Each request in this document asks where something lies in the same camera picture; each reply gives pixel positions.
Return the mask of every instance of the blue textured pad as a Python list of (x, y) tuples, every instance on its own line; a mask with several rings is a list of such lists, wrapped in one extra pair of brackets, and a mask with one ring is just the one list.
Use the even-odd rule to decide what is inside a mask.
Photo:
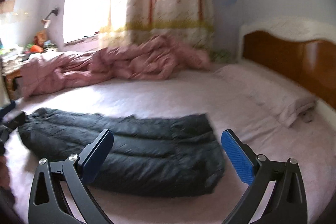
[(223, 132), (221, 141), (241, 181), (251, 185), (254, 181), (254, 168), (249, 158), (227, 130)]

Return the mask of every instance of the dark quilted garment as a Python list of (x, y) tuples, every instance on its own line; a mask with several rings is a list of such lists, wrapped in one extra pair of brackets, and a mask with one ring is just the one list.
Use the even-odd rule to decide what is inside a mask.
[(222, 149), (206, 115), (179, 119), (111, 118), (41, 108), (19, 128), (38, 158), (65, 160), (79, 154), (103, 129), (114, 145), (92, 184), (139, 196), (210, 194), (224, 173)]

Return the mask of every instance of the orange object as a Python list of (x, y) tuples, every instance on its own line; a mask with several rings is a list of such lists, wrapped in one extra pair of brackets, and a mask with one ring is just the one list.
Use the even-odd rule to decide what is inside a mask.
[(39, 52), (39, 53), (42, 53), (43, 52), (43, 49), (38, 46), (38, 45), (34, 45), (30, 48), (30, 52)]

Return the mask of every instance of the headboard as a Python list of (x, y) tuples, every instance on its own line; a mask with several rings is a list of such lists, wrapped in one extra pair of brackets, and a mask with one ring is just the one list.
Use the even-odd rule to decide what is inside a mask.
[(336, 109), (336, 44), (295, 42), (258, 30), (243, 36), (242, 56), (292, 79)]

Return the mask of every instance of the wrinkled fabric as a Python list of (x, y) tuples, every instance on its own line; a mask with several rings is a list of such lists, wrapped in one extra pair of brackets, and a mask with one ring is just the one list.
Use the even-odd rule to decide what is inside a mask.
[(111, 118), (41, 108), (18, 131), (38, 158), (80, 154), (104, 129), (113, 147), (93, 186), (139, 196), (210, 194), (224, 173), (224, 157), (205, 115), (179, 119)]
[(51, 94), (110, 80), (165, 80), (175, 69), (210, 69), (208, 54), (174, 37), (153, 37), (147, 43), (96, 52), (63, 52), (36, 56), (21, 68), (22, 96)]

